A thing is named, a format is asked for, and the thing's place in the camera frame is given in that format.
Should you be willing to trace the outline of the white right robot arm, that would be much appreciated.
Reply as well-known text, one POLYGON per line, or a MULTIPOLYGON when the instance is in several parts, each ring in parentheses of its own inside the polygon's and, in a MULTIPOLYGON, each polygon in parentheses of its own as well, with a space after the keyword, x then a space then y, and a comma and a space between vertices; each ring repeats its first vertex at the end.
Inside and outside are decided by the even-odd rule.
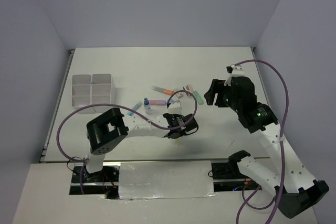
POLYGON ((329 191, 324 180, 317 180, 301 162, 285 136, 271 108, 257 101, 255 86, 248 77, 214 79, 204 98, 207 105, 230 108, 238 120, 257 139, 272 160, 276 172, 257 162, 247 151, 229 157, 228 171, 233 177, 245 175, 279 199, 277 208, 294 218, 317 204, 329 191))

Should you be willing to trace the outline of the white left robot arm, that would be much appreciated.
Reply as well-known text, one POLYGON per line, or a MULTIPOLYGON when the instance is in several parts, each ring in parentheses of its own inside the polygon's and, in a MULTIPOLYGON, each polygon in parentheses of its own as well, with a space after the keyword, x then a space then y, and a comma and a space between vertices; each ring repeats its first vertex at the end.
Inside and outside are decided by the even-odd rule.
POLYGON ((125 138, 152 136, 177 139, 198 131, 199 125, 191 114, 164 113, 148 120, 124 116, 120 109, 112 108, 86 125, 90 154, 84 169, 87 180, 98 181, 103 174, 103 161, 107 153, 125 138))

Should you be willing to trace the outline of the green transparent case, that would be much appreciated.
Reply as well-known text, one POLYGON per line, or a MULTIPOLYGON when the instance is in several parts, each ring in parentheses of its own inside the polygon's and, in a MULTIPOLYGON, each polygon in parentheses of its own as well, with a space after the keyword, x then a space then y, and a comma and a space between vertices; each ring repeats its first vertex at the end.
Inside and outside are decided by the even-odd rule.
POLYGON ((199 105, 203 105, 204 104, 204 101, 203 101, 201 95, 198 93, 198 91, 194 90, 193 91, 193 95, 196 97, 197 103, 199 105))

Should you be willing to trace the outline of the pink mini stapler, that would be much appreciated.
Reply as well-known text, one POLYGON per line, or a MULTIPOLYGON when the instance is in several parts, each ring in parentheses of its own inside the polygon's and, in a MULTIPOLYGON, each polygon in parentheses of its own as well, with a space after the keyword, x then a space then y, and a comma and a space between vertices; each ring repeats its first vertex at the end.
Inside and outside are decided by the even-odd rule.
POLYGON ((193 93, 194 92, 194 90, 193 90, 193 88, 192 88, 192 86, 190 84, 188 84, 186 86, 183 86, 183 89, 186 90, 189 93, 193 93))

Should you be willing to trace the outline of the staples box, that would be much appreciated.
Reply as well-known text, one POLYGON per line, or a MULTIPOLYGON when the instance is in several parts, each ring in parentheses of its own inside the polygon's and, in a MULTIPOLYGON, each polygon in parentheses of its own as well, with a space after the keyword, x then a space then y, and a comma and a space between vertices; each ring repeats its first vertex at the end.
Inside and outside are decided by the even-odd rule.
POLYGON ((182 97, 186 96, 184 90, 182 88, 176 88, 173 90, 176 94, 175 96, 178 98, 178 99, 181 99, 182 97))

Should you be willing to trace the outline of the purple pink case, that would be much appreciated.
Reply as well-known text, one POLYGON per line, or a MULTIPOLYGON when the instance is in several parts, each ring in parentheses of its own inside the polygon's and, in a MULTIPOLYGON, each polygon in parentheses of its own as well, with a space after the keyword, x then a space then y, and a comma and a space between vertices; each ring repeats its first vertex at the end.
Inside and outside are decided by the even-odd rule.
POLYGON ((165 100, 149 100, 150 105, 155 105, 155 106, 166 106, 167 101, 165 100))

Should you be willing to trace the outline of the orange capped marker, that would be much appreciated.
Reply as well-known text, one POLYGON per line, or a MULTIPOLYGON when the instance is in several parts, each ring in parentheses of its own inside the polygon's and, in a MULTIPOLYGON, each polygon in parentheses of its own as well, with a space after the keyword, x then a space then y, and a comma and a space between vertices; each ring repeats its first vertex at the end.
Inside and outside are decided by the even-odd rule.
POLYGON ((155 92, 163 93, 163 94, 166 94, 166 95, 172 95, 174 93, 172 90, 157 87, 157 86, 152 86, 151 89, 155 92))

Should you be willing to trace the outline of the small blue-capped bottle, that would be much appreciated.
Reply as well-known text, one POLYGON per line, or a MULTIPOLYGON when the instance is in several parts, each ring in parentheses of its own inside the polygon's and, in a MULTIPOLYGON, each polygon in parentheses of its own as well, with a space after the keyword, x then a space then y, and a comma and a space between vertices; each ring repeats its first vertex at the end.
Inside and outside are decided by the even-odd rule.
POLYGON ((148 98, 144 98, 143 106, 144 106, 145 113, 146 114, 151 114, 152 109, 151 109, 151 105, 150 105, 150 102, 149 102, 148 98))

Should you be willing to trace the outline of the blue highlighter marker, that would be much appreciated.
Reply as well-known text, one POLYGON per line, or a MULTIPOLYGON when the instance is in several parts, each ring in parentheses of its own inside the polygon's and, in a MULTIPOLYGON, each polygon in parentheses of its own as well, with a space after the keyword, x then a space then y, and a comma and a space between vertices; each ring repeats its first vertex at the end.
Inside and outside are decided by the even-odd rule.
POLYGON ((129 111, 127 113, 128 116, 132 116, 134 114, 134 111, 137 111, 140 107, 142 106, 142 102, 139 101, 136 105, 134 105, 131 109, 131 111, 129 111))

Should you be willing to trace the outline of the silver tape panel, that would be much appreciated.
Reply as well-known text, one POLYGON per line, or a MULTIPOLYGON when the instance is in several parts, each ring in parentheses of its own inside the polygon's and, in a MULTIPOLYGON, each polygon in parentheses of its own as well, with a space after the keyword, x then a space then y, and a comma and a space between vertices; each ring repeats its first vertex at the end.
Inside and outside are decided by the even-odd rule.
POLYGON ((120 199, 175 199, 215 196, 209 161, 122 163, 120 199))

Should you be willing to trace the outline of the white compartment organizer box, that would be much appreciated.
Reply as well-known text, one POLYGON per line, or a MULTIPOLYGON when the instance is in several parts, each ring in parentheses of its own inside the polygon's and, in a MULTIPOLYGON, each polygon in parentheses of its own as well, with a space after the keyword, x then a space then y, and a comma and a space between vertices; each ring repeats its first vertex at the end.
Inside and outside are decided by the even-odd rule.
POLYGON ((117 90, 109 73, 77 74, 72 76, 71 105, 74 110, 91 104, 112 104, 117 90))

